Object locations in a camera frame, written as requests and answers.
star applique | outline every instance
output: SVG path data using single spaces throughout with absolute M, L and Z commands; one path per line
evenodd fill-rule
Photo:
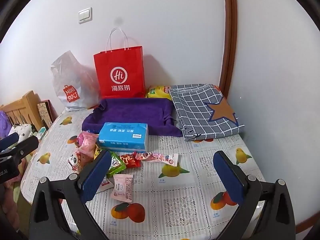
M 239 126 L 238 121 L 235 117 L 234 111 L 231 109 L 224 97 L 221 98 L 220 102 L 216 104 L 205 103 L 213 113 L 210 116 L 208 122 L 217 121 L 219 119 L 225 118 L 233 122 L 236 126 Z

shopping bag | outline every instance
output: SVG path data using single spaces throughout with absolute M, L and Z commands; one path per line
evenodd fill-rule
M 89 73 L 71 51 L 62 54 L 51 65 L 52 84 L 67 111 L 87 109 L 99 103 L 97 77 Z
M 115 30 L 120 30 L 124 36 L 124 49 L 111 47 L 111 35 Z M 129 47 L 127 36 L 120 28 L 111 31 L 106 50 L 93 57 L 102 98 L 145 96 L 142 46 Z

gray plaid fabric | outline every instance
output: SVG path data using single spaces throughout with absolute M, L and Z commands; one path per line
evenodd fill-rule
M 206 103 L 216 104 L 223 97 L 222 93 L 211 84 L 171 86 L 169 92 L 186 141 L 222 138 L 237 134 L 244 127 L 236 116 L 238 126 L 226 118 L 209 122 L 213 110 Z

brown wooden trim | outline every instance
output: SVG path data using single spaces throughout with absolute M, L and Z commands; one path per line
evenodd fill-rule
M 308 228 L 313 227 L 313 225 L 320 219 L 320 211 L 316 214 L 314 214 L 312 217 L 309 217 L 308 219 L 304 220 L 303 222 L 296 225 L 296 234 L 303 232 L 304 230 L 307 230 Z
M 219 88 L 227 98 L 236 56 L 238 10 L 237 0 L 225 0 L 226 23 L 224 53 Z

screw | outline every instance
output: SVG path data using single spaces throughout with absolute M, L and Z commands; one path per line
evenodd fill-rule
M 278 183 L 279 183 L 281 186 L 284 186 L 284 185 L 285 185 L 285 182 L 284 182 L 283 179 L 279 179 L 279 180 L 278 180 Z
M 255 177 L 255 176 L 253 176 L 253 175 L 249 175 L 248 176 L 248 179 L 250 180 L 250 181 L 255 181 L 257 178 Z
M 70 179 L 70 180 L 75 180 L 77 177 L 78 177 L 77 174 L 72 173 L 72 174 L 69 176 L 69 179 Z
M 41 179 L 40 179 L 40 183 L 45 183 L 47 181 L 47 178 L 46 177 L 42 177 Z

